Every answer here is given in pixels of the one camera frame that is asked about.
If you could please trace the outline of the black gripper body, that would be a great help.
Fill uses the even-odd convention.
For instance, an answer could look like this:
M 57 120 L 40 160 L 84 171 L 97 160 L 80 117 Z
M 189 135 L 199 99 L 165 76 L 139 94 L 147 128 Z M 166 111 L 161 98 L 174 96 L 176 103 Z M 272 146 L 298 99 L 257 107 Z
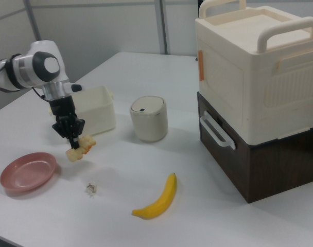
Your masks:
M 56 118 L 53 129 L 63 138 L 78 138 L 82 134 L 85 120 L 78 118 L 72 96 L 52 100 L 49 105 Z

